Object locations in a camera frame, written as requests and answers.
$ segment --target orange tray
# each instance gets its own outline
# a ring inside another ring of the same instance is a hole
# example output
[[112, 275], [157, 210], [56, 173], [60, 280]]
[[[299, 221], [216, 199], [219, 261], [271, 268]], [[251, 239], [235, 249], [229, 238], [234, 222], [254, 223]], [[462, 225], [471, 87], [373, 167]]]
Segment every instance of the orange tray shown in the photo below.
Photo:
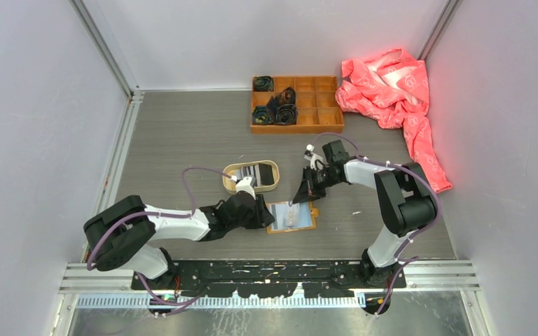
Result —
[[[309, 134], [322, 132], [341, 133], [343, 112], [335, 100], [335, 76], [277, 76], [273, 77], [273, 92], [252, 92], [249, 112], [253, 134]], [[295, 125], [254, 125], [252, 110], [266, 105], [269, 98], [291, 87], [296, 91], [298, 120]]]

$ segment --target gray floor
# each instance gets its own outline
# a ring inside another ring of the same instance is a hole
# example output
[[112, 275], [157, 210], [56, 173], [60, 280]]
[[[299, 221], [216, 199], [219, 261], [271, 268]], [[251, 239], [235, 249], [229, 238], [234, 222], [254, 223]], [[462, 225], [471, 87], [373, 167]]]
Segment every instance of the gray floor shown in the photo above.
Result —
[[[265, 199], [289, 199], [300, 184], [302, 168], [308, 163], [303, 151], [314, 135], [251, 134], [250, 96], [250, 92], [146, 93], [117, 199], [140, 195], [153, 206], [190, 209], [180, 180], [184, 168], [222, 170], [229, 164], [255, 160], [272, 160], [280, 168], [280, 183], [265, 194]], [[381, 130], [369, 118], [346, 113], [343, 134], [356, 141], [362, 155], [381, 161], [410, 161], [398, 129]], [[318, 145], [331, 139], [326, 136]], [[188, 174], [199, 206], [216, 204], [229, 196], [216, 174]], [[375, 191], [360, 185], [336, 185], [314, 205], [320, 211], [315, 230], [267, 234], [264, 230], [238, 229], [218, 241], [173, 240], [158, 246], [164, 246], [176, 259], [359, 258], [382, 228]], [[416, 239], [404, 255], [454, 258], [445, 225], [439, 224]]]

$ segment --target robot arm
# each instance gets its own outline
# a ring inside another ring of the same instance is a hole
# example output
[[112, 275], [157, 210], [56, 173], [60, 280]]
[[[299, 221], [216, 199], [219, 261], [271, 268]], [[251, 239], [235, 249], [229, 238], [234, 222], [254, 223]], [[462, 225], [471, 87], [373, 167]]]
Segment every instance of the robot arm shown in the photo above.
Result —
[[213, 206], [191, 211], [159, 209], [144, 204], [139, 196], [122, 199], [90, 219], [83, 230], [90, 248], [94, 248], [104, 233], [123, 217], [143, 213], [128, 220], [106, 239], [95, 258], [100, 271], [134, 270], [160, 285], [174, 278], [174, 263], [163, 248], [147, 245], [157, 239], [189, 239], [208, 242], [220, 239], [235, 228], [265, 228], [275, 219], [267, 209], [262, 195], [255, 195], [254, 178], [244, 177], [236, 184], [236, 194]]
[[[382, 281], [397, 266], [398, 250], [403, 242], [436, 216], [432, 196], [411, 175], [350, 156], [341, 140], [323, 146], [326, 159], [313, 150], [313, 146], [307, 147], [305, 157], [310, 160], [310, 166], [304, 168], [302, 184], [292, 202], [323, 198], [328, 187], [339, 183], [376, 189], [385, 226], [374, 244], [364, 250], [360, 265], [364, 282]], [[427, 181], [419, 164], [412, 162], [404, 167]]]

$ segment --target pink cloth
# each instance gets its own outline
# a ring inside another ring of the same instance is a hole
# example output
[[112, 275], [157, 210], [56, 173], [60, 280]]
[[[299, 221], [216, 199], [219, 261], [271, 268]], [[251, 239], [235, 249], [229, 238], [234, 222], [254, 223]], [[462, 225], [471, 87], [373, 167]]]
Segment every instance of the pink cloth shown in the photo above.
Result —
[[422, 165], [437, 193], [453, 185], [446, 179], [432, 146], [428, 112], [428, 75], [424, 61], [403, 49], [393, 49], [362, 61], [341, 64], [343, 81], [335, 97], [344, 112], [358, 112], [378, 121], [381, 128], [403, 128], [409, 156]]

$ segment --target aluminum frame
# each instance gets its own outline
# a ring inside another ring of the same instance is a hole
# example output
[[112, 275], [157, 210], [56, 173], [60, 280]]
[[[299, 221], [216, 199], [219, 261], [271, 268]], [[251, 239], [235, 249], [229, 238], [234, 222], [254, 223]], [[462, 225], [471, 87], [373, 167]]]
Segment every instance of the aluminum frame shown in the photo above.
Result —
[[[102, 194], [100, 195], [98, 203], [94, 208], [94, 214], [102, 212], [115, 202], [116, 193], [120, 184], [120, 178], [123, 175], [123, 169], [125, 167], [125, 161], [129, 151], [129, 145], [131, 143], [133, 131], [135, 130], [137, 115], [139, 114], [139, 107], [141, 106], [142, 102], [142, 91], [135, 90], [135, 92], [133, 92], [131, 101], [125, 109], [123, 121], [120, 124], [120, 128], [116, 136], [116, 145], [113, 149], [111, 159], [106, 169], [106, 180], [103, 183], [104, 187], [102, 188]], [[86, 251], [87, 248], [88, 243], [86, 241], [83, 245], [83, 250]], [[59, 296], [57, 297], [57, 301], [59, 302], [58, 310], [55, 320], [53, 321], [53, 328], [50, 331], [51, 336], [66, 336], [68, 334], [77, 300], [77, 294], [59, 293]]]
[[125, 77], [125, 74], [122, 70], [120, 70], [120, 67], [112, 55], [112, 52], [110, 51], [110, 48], [108, 47], [108, 44], [106, 44], [106, 41], [104, 40], [104, 37], [100, 33], [100, 30], [98, 30], [98, 27], [96, 23], [94, 22], [94, 19], [92, 18], [90, 11], [85, 7], [85, 4], [83, 3], [83, 0], [69, 0], [73, 8], [75, 9], [77, 16], [81, 19], [81, 22], [85, 25], [85, 28], [88, 30], [88, 34], [91, 36], [92, 40], [94, 41], [96, 48], [100, 53], [102, 54], [102, 57], [106, 61], [106, 64], [112, 71], [112, 74], [118, 81], [118, 84], [123, 89], [127, 97], [131, 97], [132, 95], [132, 89], [130, 84], [127, 81], [127, 78]]
[[427, 61], [428, 57], [433, 53], [436, 44], [444, 35], [446, 27], [448, 27], [448, 24], [453, 19], [455, 12], [462, 2], [463, 0], [447, 0], [438, 20], [436, 21], [436, 24], [434, 25], [434, 28], [432, 29], [432, 32], [430, 33], [430, 36], [426, 40], [426, 43], [418, 56], [419, 60]]
[[[475, 336], [493, 335], [481, 309], [480, 286], [469, 260], [419, 260], [404, 268], [407, 287], [402, 292], [459, 291], [471, 330]], [[84, 263], [69, 263], [60, 286], [60, 312], [52, 335], [67, 335], [75, 309], [148, 309], [149, 294], [145, 290], [131, 290], [133, 271], [115, 269], [108, 272], [87, 271]], [[291, 297], [259, 299], [233, 297], [202, 297], [189, 309], [283, 309], [283, 308], [349, 308], [365, 304], [364, 293], [383, 293], [381, 288], [354, 290], [355, 297], [304, 298], [299, 284]], [[173, 294], [173, 290], [155, 290], [154, 293]]]

